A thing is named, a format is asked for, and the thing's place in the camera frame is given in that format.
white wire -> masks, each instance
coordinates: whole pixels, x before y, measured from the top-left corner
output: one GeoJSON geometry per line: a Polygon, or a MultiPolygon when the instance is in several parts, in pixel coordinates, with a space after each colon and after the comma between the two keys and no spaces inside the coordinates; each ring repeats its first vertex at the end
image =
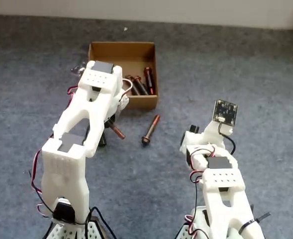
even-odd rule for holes
{"type": "Polygon", "coordinates": [[[45,214],[42,213],[41,210],[40,210],[40,206],[42,206],[42,205],[43,205],[43,203],[38,203],[38,204],[37,204],[37,211],[38,211],[38,213],[39,213],[41,216],[47,218],[47,217],[49,217],[49,216],[48,216],[48,215],[45,215],[45,214]]]}
{"type": "Polygon", "coordinates": [[[126,81],[126,82],[128,82],[128,83],[130,83],[130,87],[123,93],[123,95],[122,95],[122,97],[125,95],[125,94],[127,94],[127,92],[129,92],[131,89],[132,89],[132,87],[133,87],[133,83],[129,80],[129,79],[125,79],[125,78],[123,78],[122,80],[124,80],[124,81],[126,81]]]}

metal bolt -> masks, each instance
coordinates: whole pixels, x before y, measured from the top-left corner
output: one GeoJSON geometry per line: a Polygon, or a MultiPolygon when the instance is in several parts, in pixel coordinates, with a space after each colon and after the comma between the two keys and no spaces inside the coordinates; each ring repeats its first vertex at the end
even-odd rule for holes
{"type": "Polygon", "coordinates": [[[156,115],[152,121],[151,126],[149,127],[145,136],[142,137],[142,144],[148,145],[151,142],[151,136],[156,128],[158,121],[160,120],[160,116],[156,115]]]}
{"type": "Polygon", "coordinates": [[[145,75],[147,88],[148,88],[150,94],[154,95],[155,92],[154,92],[154,80],[153,80],[153,75],[152,75],[152,69],[150,67],[146,67],[144,69],[144,75],[145,75]]]}
{"type": "Polygon", "coordinates": [[[138,88],[136,87],[136,85],[133,83],[133,81],[134,81],[133,76],[127,75],[127,76],[125,76],[125,78],[132,82],[132,89],[131,89],[132,95],[139,96],[140,92],[139,92],[138,88]]]}
{"type": "Polygon", "coordinates": [[[114,122],[109,119],[104,126],[110,127],[121,139],[125,139],[125,135],[115,126],[114,122]]]}
{"type": "Polygon", "coordinates": [[[145,86],[141,82],[141,77],[139,77],[139,76],[134,77],[134,84],[138,87],[141,95],[148,96],[147,89],[145,88],[145,86]]]}

bolt head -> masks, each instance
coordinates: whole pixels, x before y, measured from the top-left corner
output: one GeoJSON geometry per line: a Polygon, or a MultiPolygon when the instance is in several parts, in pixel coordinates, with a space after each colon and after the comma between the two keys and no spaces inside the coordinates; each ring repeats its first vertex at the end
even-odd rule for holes
{"type": "Polygon", "coordinates": [[[148,145],[151,142],[151,140],[146,136],[143,136],[141,141],[143,145],[148,145]]]}

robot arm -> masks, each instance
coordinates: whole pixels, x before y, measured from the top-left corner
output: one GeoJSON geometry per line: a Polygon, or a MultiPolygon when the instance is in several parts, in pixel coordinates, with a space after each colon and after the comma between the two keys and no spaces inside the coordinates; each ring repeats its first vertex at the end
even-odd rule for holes
{"type": "Polygon", "coordinates": [[[182,139],[180,151],[187,158],[202,187],[204,207],[193,210],[189,227],[198,239],[264,239],[254,219],[237,160],[225,149],[224,136],[232,134],[237,106],[218,100],[213,119],[202,133],[192,126],[182,139]]]}
{"type": "Polygon", "coordinates": [[[71,212],[67,213],[67,220],[53,214],[59,223],[80,225],[88,216],[86,158],[94,156],[104,123],[118,116],[128,104],[122,85],[121,67],[98,61],[88,62],[72,101],[53,127],[53,137],[42,147],[44,173],[41,186],[47,212],[53,213],[62,204],[71,212]],[[89,119],[88,135],[70,134],[69,131],[82,119],[89,119]]]}

circuit board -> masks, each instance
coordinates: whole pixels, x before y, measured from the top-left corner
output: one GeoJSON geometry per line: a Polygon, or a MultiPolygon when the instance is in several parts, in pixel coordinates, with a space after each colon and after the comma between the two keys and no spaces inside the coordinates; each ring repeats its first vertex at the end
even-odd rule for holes
{"type": "Polygon", "coordinates": [[[235,126],[238,106],[223,100],[217,100],[215,103],[212,120],[224,123],[229,126],[235,126]]]}

